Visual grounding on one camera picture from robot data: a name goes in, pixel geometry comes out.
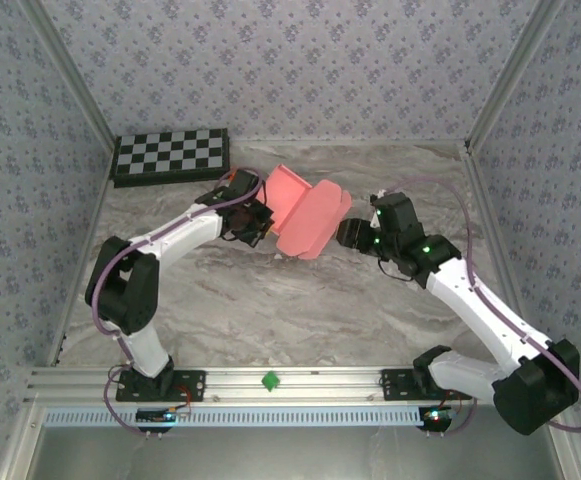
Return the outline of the aluminium side rail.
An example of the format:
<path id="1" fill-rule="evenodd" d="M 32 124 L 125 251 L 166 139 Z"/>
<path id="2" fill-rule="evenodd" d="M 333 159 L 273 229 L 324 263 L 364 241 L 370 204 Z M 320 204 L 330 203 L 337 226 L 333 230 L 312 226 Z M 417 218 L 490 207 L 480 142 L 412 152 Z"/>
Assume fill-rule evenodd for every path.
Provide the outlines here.
<path id="1" fill-rule="evenodd" d="M 519 284 L 479 162 L 468 144 L 462 144 L 461 148 L 468 183 L 481 218 L 485 241 L 494 265 L 502 298 L 521 318 L 531 320 L 527 308 L 523 304 Z"/>
<path id="2" fill-rule="evenodd" d="M 106 192 L 108 189 L 108 182 L 110 171 L 112 168 L 113 157 L 114 153 L 110 153 L 107 158 L 106 168 L 103 174 L 103 180 L 97 192 L 97 197 L 94 203 L 92 214 L 90 215 L 88 220 L 87 224 L 88 229 L 86 230 L 84 241 L 81 244 L 79 257 L 76 263 L 76 270 L 69 285 L 64 306 L 61 311 L 61 315 L 59 316 L 57 329 L 55 331 L 55 335 L 53 338 L 53 343 L 52 346 L 50 347 L 49 355 L 45 362 L 45 365 L 49 367 L 55 367 L 60 360 L 63 342 L 65 339 L 67 328 L 69 326 L 71 311 L 79 295 L 81 280 L 84 275 L 84 271 L 87 267 L 90 248 L 92 246 L 93 239 L 95 237 L 102 205 L 104 203 Z"/>

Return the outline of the grey metal sheet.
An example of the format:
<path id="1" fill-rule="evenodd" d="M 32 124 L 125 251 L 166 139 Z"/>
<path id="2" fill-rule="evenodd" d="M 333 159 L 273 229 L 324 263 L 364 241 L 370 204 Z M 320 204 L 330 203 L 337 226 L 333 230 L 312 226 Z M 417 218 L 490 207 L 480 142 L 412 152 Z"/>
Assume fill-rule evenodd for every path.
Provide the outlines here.
<path id="1" fill-rule="evenodd" d="M 46 428 L 26 480 L 564 480 L 546 437 L 482 419 L 415 428 L 191 428 L 143 440 L 118 428 Z"/>

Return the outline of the pink paper box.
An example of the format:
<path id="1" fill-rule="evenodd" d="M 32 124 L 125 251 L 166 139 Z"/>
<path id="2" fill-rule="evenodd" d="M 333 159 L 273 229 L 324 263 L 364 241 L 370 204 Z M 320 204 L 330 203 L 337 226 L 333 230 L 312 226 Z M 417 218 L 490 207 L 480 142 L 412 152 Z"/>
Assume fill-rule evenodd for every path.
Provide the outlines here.
<path id="1" fill-rule="evenodd" d="M 283 164 L 272 170 L 257 199 L 272 210 L 276 248 L 302 260 L 321 254 L 352 206 L 350 193 L 337 183 L 312 186 Z"/>

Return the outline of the black grey chessboard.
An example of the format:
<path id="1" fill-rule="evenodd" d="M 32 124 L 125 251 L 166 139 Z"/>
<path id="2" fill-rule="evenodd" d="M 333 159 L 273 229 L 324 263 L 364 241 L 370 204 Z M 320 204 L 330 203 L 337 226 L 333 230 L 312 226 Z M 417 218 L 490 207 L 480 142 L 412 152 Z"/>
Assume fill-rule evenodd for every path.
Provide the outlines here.
<path id="1" fill-rule="evenodd" d="M 119 136 L 110 179 L 116 188 L 217 180 L 230 170 L 225 128 Z"/>

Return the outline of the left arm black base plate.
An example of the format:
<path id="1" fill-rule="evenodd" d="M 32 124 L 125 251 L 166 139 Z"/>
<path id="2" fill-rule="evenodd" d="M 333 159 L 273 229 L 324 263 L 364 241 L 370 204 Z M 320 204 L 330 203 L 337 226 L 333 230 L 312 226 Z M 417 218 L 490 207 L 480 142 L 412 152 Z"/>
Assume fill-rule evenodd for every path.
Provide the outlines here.
<path id="1" fill-rule="evenodd" d="M 130 370 L 121 374 L 115 399 L 117 402 L 135 403 L 201 402 L 205 386 L 206 372 L 203 370 L 172 370 L 156 378 Z"/>

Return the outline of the aluminium frame post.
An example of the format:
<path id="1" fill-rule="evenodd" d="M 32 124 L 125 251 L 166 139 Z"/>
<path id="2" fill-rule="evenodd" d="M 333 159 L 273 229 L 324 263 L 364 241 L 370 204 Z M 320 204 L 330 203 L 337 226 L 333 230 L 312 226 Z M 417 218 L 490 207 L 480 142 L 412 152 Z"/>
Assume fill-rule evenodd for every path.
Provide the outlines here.
<path id="1" fill-rule="evenodd" d="M 115 136 L 42 1 L 16 1 L 59 71 L 64 84 L 85 116 L 94 135 L 102 146 L 109 153 L 112 153 L 115 147 Z"/>
<path id="2" fill-rule="evenodd" d="M 537 0 L 503 68 L 465 139 L 466 150 L 476 154 L 500 117 L 506 103 L 566 0 Z"/>

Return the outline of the long aluminium base rail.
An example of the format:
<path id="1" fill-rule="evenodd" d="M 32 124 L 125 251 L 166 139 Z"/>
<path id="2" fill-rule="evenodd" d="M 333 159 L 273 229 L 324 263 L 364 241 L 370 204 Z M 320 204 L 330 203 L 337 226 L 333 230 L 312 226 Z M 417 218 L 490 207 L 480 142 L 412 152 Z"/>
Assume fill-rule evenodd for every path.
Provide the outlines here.
<path id="1" fill-rule="evenodd" d="M 215 405 L 312 405 L 369 404 L 399 402 L 406 405 L 428 405 L 440 401 L 386 401 L 379 385 L 380 371 L 389 367 L 191 367 L 187 370 L 206 372 L 204 399 Z M 262 377 L 274 371 L 281 382 L 268 392 Z M 110 385 L 109 397 L 116 401 L 119 378 Z M 493 403 L 492 393 L 485 387 L 454 386 L 454 393 L 475 397 L 481 404 Z"/>

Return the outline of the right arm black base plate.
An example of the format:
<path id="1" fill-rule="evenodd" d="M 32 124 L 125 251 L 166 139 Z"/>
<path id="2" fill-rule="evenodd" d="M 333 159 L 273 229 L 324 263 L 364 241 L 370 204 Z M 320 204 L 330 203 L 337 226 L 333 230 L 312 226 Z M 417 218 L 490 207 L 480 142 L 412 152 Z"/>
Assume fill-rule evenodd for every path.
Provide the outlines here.
<path id="1" fill-rule="evenodd" d="M 428 373 L 414 368 L 380 371 L 379 385 L 386 401 L 470 400 L 471 397 L 440 388 Z"/>

